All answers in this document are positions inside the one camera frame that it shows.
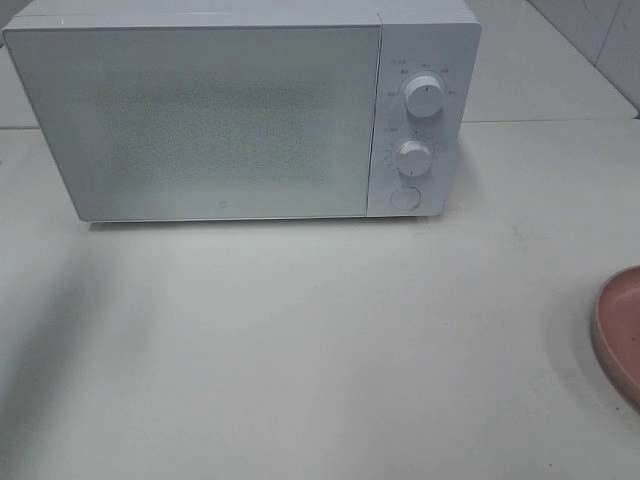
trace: wall tile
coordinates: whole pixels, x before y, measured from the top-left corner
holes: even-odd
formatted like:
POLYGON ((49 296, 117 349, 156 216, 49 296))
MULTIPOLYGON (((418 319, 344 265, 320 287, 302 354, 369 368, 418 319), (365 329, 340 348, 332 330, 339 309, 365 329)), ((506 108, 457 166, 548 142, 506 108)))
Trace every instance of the wall tile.
POLYGON ((595 64, 620 0, 530 0, 595 64))
POLYGON ((623 0, 597 67, 640 108, 640 1, 623 0))

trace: timer knob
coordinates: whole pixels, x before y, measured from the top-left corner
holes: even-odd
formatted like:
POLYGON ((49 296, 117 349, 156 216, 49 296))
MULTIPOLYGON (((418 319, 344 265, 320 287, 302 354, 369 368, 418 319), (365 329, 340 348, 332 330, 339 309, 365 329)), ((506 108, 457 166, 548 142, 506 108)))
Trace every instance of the timer knob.
POLYGON ((404 142, 396 152, 398 171, 407 177, 424 175, 429 171, 432 164, 433 155, 425 142, 404 142))

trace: white knob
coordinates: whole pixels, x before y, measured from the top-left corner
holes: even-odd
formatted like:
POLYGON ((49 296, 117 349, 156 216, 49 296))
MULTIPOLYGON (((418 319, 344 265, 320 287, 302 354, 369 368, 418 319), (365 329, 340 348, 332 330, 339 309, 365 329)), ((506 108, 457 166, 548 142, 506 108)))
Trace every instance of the white knob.
POLYGON ((444 85, 433 75, 421 75, 404 87, 407 110, 416 118, 429 118, 442 109, 444 85))
POLYGON ((396 166, 402 175, 419 177, 429 171, 433 156, 424 142, 409 141, 400 145, 396 152, 396 166))

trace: pink bowl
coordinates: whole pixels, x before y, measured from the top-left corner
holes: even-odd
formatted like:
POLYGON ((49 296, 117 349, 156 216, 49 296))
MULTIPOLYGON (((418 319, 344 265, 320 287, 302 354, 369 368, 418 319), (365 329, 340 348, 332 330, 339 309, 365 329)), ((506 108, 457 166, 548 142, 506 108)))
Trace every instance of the pink bowl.
POLYGON ((640 407, 640 266, 616 273, 603 285, 592 335, 602 367, 640 407))

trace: microwave control panel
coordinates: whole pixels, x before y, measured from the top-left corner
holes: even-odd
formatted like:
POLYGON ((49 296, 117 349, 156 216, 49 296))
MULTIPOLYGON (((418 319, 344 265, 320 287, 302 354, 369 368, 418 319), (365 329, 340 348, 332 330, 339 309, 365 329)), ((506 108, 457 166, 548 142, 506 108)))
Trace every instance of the microwave control panel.
POLYGON ((479 39, 476 23, 383 24, 368 217, 441 213, 479 39))

